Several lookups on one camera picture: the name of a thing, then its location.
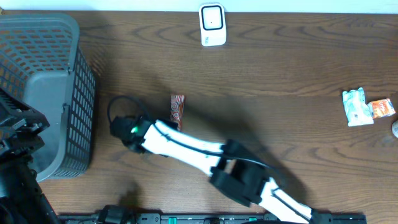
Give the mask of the red white snack packet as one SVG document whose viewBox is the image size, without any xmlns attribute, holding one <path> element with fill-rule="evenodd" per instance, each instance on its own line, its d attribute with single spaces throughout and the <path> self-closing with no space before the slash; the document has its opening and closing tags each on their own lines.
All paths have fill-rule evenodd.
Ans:
<svg viewBox="0 0 398 224">
<path fill-rule="evenodd" d="M 177 124 L 177 130 L 182 127 L 182 115 L 185 104 L 185 95 L 170 96 L 170 119 Z"/>
</svg>

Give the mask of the teal white wipes packet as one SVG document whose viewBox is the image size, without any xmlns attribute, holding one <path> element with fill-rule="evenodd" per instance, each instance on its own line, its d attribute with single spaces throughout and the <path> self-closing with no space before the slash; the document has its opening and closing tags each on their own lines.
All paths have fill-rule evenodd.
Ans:
<svg viewBox="0 0 398 224">
<path fill-rule="evenodd" d="M 366 104 L 366 97 L 362 87 L 357 90 L 344 91 L 342 93 L 342 102 L 349 127 L 374 123 Z"/>
</svg>

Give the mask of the orange Kleenex tissue pack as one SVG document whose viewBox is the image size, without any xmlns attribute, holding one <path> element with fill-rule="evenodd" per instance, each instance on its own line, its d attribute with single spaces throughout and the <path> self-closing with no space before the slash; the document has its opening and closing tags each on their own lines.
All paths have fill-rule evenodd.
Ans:
<svg viewBox="0 0 398 224">
<path fill-rule="evenodd" d="M 396 113 L 389 98 L 371 101 L 368 103 L 368 108 L 373 119 L 392 116 Z"/>
</svg>

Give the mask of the green lid white jar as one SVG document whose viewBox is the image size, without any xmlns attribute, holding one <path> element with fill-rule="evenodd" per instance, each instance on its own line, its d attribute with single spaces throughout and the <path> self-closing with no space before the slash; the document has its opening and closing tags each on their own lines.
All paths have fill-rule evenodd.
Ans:
<svg viewBox="0 0 398 224">
<path fill-rule="evenodd" d="M 395 121 L 392 126 L 391 126 L 391 130 L 393 135 L 398 138 L 398 121 Z"/>
</svg>

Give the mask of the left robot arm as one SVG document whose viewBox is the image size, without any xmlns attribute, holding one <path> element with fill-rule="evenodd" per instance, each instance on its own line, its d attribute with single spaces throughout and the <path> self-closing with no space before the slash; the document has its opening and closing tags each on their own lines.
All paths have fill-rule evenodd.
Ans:
<svg viewBox="0 0 398 224">
<path fill-rule="evenodd" d="M 29 167 L 44 146 L 44 114 L 1 89 L 1 223 L 59 223 Z"/>
</svg>

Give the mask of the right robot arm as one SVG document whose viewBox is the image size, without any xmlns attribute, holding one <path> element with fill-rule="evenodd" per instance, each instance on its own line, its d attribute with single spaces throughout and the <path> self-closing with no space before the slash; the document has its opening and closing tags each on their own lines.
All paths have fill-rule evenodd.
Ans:
<svg viewBox="0 0 398 224">
<path fill-rule="evenodd" d="M 256 204 L 282 222 L 326 223 L 318 211 L 285 193 L 269 175 L 270 166 L 236 141 L 202 141 L 178 131 L 174 122 L 145 116 L 115 117 L 110 132 L 132 151 L 171 157 L 197 168 L 214 188 L 241 205 Z"/>
</svg>

